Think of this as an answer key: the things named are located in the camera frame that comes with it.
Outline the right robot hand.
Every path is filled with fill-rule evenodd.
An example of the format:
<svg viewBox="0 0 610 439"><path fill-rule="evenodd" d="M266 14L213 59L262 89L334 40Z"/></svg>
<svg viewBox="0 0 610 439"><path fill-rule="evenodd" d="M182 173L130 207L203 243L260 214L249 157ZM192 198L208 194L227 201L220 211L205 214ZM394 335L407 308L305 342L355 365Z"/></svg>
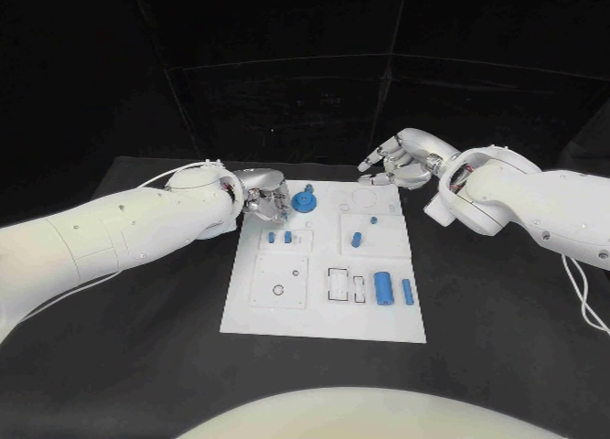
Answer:
<svg viewBox="0 0 610 439"><path fill-rule="evenodd" d="M439 137L406 128L370 153L358 166L358 182L364 186L387 186L415 190L432 177L442 177L459 150Z"/></svg>

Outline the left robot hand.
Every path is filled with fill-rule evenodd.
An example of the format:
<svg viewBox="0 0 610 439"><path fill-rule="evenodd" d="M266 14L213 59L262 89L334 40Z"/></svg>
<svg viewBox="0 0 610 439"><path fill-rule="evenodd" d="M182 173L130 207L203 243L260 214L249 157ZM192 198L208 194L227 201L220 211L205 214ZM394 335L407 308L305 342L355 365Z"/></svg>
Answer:
<svg viewBox="0 0 610 439"><path fill-rule="evenodd" d="M234 174L243 188L243 212L263 221L285 224L292 198L283 172L272 168L250 168Z"/></svg>

